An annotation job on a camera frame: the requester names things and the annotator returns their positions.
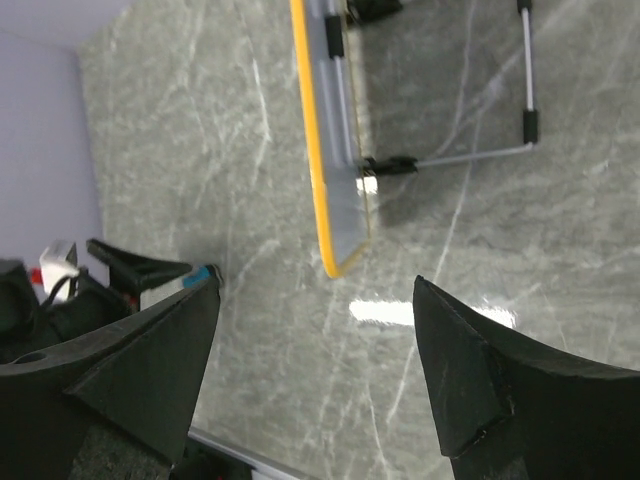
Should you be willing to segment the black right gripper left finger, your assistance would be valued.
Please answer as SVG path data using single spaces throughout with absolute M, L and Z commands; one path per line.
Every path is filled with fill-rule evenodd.
M 214 278 L 1 367 L 4 479 L 166 479 L 220 310 Z

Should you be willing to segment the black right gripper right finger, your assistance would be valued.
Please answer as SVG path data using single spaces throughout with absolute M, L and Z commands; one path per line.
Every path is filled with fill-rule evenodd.
M 639 373 L 555 349 L 417 277 L 418 351 L 457 479 L 636 479 Z

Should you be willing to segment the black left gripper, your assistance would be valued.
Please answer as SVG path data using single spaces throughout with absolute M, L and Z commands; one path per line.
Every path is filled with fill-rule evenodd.
M 86 241 L 87 252 L 108 267 L 116 290 L 151 290 L 192 272 L 189 263 L 160 260 Z M 40 301 L 22 261 L 1 261 L 1 361 L 64 343 L 131 314 L 129 302 L 82 269 L 65 276 Z

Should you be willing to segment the blue whiteboard eraser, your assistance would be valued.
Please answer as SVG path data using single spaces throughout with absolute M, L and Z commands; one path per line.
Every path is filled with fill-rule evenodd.
M 181 280 L 183 288 L 191 288 L 199 282 L 210 277 L 210 271 L 207 266 L 198 266 L 192 272 L 184 276 Z

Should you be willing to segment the yellow framed whiteboard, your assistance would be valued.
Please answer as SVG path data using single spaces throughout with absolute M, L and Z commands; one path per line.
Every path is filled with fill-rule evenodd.
M 290 3 L 321 259 L 340 278 L 370 239 L 345 1 Z

